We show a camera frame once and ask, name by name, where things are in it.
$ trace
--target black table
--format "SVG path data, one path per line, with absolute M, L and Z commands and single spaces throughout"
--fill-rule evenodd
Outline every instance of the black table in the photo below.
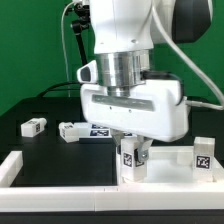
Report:
M 60 122 L 84 121 L 79 98 L 24 99 L 0 117 L 0 163 L 12 150 L 23 151 L 24 166 L 13 187 L 116 185 L 115 146 L 111 139 L 65 143 Z M 47 119 L 46 130 L 21 137 L 20 125 L 31 118 Z M 224 113 L 194 109 L 190 129 L 181 140 L 154 145 L 192 145 L 195 136 L 216 138 L 216 158 L 224 160 Z M 1 213 L 1 223 L 224 223 L 224 211 L 119 211 Z

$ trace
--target white cable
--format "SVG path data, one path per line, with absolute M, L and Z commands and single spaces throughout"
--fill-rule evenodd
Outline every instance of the white cable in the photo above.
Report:
M 63 13 L 62 13 L 62 17 L 61 17 L 61 40 L 62 40 L 62 47 L 63 47 L 63 54 L 64 54 L 64 60 L 65 60 L 65 71 L 66 71 L 66 79 L 67 79 L 67 82 L 70 81 L 70 75 L 69 75 L 69 66 L 68 66 L 68 57 L 67 57 L 67 52 L 66 52 L 66 46 L 65 46 L 65 32 L 64 32 L 64 18 L 65 18 L 65 13 L 67 12 L 68 8 L 71 6 L 71 5 L 74 5 L 76 3 L 80 2 L 80 0 L 77 0 L 77 1 L 72 1 L 71 3 L 69 3 Z
M 186 101 L 187 105 L 195 106 L 195 107 L 207 107 L 215 110 L 223 110 L 224 109 L 224 96 L 221 90 L 215 85 L 215 83 L 189 58 L 184 54 L 183 51 L 172 41 L 169 35 L 166 33 L 163 25 L 159 19 L 158 13 L 156 11 L 155 6 L 152 6 L 153 18 L 155 20 L 156 26 L 165 39 L 165 41 L 169 44 L 169 46 L 176 52 L 177 55 L 198 75 L 199 78 L 204 81 L 204 83 L 211 89 L 211 91 L 215 94 L 220 102 L 219 105 L 214 105 L 210 103 L 203 103 L 197 101 Z

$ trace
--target green wall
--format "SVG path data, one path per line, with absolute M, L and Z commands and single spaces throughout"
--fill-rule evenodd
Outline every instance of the green wall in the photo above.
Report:
M 66 0 L 0 1 L 0 115 L 23 98 L 36 96 L 55 83 L 66 81 L 61 47 L 60 20 Z M 181 48 L 223 88 L 224 1 L 214 1 L 214 20 L 209 31 L 196 43 Z M 81 66 L 73 31 L 66 17 L 66 44 L 70 72 Z M 94 58 L 93 32 L 84 33 L 89 60 Z M 213 94 L 166 45 L 155 47 L 155 64 L 183 78 L 187 95 L 215 102 Z

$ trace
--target small white cube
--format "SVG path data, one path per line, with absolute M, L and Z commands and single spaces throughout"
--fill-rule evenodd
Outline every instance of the small white cube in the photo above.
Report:
M 199 182 L 213 182 L 215 139 L 196 137 L 194 141 L 193 178 Z
M 34 137 L 44 131 L 47 123 L 45 118 L 33 118 L 21 125 L 21 133 L 23 137 Z
M 76 142 L 79 141 L 79 131 L 78 128 L 69 123 L 60 123 L 59 124 L 60 136 L 67 142 Z
M 138 146 L 136 137 L 121 140 L 121 176 L 126 182 L 139 182 L 147 176 L 147 162 L 140 163 L 135 159 Z

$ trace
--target black cable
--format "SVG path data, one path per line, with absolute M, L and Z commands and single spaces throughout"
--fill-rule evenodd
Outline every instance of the black cable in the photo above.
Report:
M 74 84 L 79 84 L 79 82 L 76 82 L 76 81 L 70 81 L 70 82 L 62 82 L 62 83 L 58 83 L 58 84 L 55 84 L 53 86 L 50 86 L 49 88 L 47 88 L 46 90 L 44 90 L 43 92 L 39 93 L 37 95 L 37 97 L 43 97 L 46 93 L 48 93 L 49 91 L 55 89 L 55 88 L 58 88 L 58 87 L 62 87 L 62 86 L 69 86 L 69 85 L 74 85 Z
M 81 34 L 77 34 L 75 35 L 77 43 L 78 43 L 78 47 L 79 47 L 79 53 L 80 53 L 80 57 L 82 60 L 82 65 L 85 66 L 86 64 L 88 64 L 87 62 L 87 58 L 86 58 L 86 53 L 85 53 L 85 48 L 83 45 L 83 41 L 82 41 L 82 36 Z

